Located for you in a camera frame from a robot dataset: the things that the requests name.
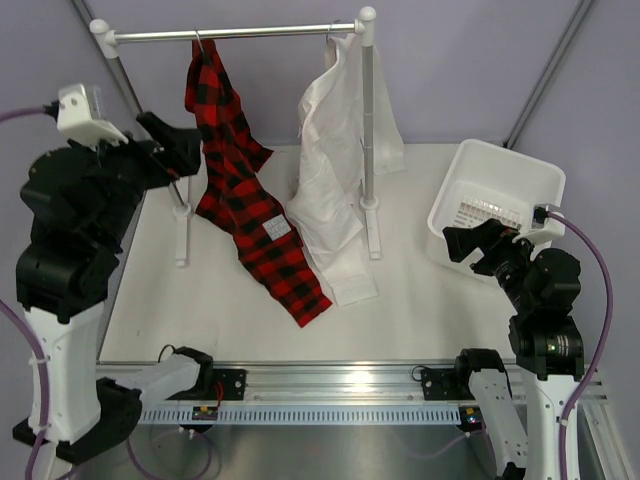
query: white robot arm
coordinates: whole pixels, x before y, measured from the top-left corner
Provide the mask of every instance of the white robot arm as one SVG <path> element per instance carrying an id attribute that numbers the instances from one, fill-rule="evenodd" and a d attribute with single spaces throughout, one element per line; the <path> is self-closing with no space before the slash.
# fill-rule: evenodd
<path id="1" fill-rule="evenodd" d="M 555 248 L 531 258 L 531 240 L 557 236 L 563 229 L 556 223 L 542 223 L 542 231 L 529 238 L 498 220 L 443 231 L 452 261 L 462 261 L 476 248 L 482 251 L 484 257 L 471 268 L 479 275 L 495 276 L 516 309 L 509 321 L 509 341 L 522 370 L 528 435 L 494 350 L 463 350 L 452 370 L 423 370 L 422 384 L 431 399 L 437 399 L 434 389 L 475 398 L 491 435 L 497 478 L 502 480 L 559 480 L 561 425 L 567 430 L 568 478 L 580 478 L 575 408 L 568 421 L 562 420 L 565 405 L 585 373 L 582 338 L 568 315 L 580 292 L 580 263 Z"/>
<path id="2" fill-rule="evenodd" d="M 96 382 L 95 367 L 107 281 L 124 233 L 146 190 L 197 173 L 200 135 L 143 113 L 137 120 L 153 140 L 135 141 L 101 118 L 99 91 L 83 85 L 62 89 L 57 107 L 70 146 L 38 158 L 20 192 L 34 223 L 16 266 L 18 301 L 45 358 L 32 358 L 31 415 L 13 435 L 33 445 L 44 430 L 55 455 L 78 465 L 125 440 L 143 407 L 214 387 L 211 357 L 185 347 L 135 376 Z"/>

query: white garment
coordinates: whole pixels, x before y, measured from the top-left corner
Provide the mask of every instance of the white garment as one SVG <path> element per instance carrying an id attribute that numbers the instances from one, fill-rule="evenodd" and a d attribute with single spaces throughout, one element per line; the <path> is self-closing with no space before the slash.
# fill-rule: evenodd
<path id="1" fill-rule="evenodd" d="M 331 38 L 326 60 L 328 70 L 309 86 L 298 106 L 302 124 L 298 189 L 286 213 L 341 306 L 378 294 L 360 235 L 362 223 L 352 207 L 360 197 L 363 176 L 360 36 Z M 380 125 L 387 131 L 393 125 L 390 135 L 386 131 L 374 135 L 376 172 L 396 171 L 404 168 L 402 139 L 377 52 L 374 70 L 376 116 L 388 112 L 390 119 L 381 118 Z M 380 102 L 377 94 L 383 97 Z"/>

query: clothes rack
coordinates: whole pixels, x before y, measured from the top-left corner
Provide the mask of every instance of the clothes rack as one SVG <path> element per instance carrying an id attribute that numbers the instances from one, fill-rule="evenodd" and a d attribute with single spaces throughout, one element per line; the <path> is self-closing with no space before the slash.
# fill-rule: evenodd
<path id="1" fill-rule="evenodd" d="M 364 188 L 360 206 L 365 213 L 369 258 L 382 257 L 377 208 L 379 201 L 374 192 L 373 171 L 373 45 L 376 11 L 373 7 L 364 7 L 358 18 L 352 23 L 332 22 L 321 25 L 295 25 L 279 27 L 230 28 L 219 30 L 185 30 L 149 33 L 118 33 L 104 20 L 96 19 L 90 24 L 91 33 L 96 38 L 102 53 L 107 59 L 118 58 L 118 46 L 125 43 L 144 43 L 175 40 L 227 39 L 280 37 L 294 35 L 328 35 L 330 33 L 355 33 L 362 36 L 362 93 L 363 93 L 363 138 Z M 176 264 L 186 265 L 188 243 L 188 218 L 191 215 L 189 202 L 182 201 L 178 189 L 170 189 L 175 204 L 174 215 L 178 221 L 176 243 Z"/>

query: red plaid shirt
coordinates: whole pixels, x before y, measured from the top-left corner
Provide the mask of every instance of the red plaid shirt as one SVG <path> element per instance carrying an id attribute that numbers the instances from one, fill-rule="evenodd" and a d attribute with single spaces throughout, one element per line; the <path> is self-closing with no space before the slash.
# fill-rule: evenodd
<path id="1" fill-rule="evenodd" d="M 282 205 L 255 176 L 271 156 L 251 136 L 213 40 L 193 42 L 186 109 L 202 134 L 209 183 L 196 213 L 233 236 L 253 278 L 304 327 L 331 305 L 302 253 L 302 240 Z"/>

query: white plastic basket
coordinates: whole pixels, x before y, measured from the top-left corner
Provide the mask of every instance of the white plastic basket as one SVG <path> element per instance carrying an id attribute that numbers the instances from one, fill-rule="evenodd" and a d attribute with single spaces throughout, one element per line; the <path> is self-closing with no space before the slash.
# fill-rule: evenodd
<path id="1" fill-rule="evenodd" d="M 497 285 L 494 278 L 475 275 L 469 267 L 482 258 L 479 250 L 462 263 L 449 260 L 442 229 L 470 228 L 497 218 L 525 233 L 531 228 L 534 205 L 560 206 L 564 184 L 565 174 L 555 165 L 490 143 L 465 140 L 429 214 L 427 256 L 436 263 Z"/>

